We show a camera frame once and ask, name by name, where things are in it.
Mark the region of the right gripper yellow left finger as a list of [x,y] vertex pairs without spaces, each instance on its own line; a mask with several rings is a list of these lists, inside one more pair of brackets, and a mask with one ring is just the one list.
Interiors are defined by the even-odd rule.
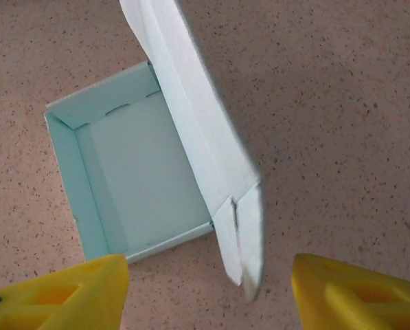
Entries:
[[120,330],[128,291],[123,254],[0,289],[0,330]]

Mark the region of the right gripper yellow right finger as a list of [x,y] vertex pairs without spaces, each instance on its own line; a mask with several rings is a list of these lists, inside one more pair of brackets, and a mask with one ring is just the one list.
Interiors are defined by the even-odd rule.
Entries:
[[291,283],[303,330],[410,330],[410,281],[297,254]]

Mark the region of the light blue paper box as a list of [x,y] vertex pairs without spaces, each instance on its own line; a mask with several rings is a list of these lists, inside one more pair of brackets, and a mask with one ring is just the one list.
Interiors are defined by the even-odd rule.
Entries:
[[84,256],[129,263],[215,232],[228,278],[264,273],[260,174],[178,0],[119,0],[147,60],[48,105]]

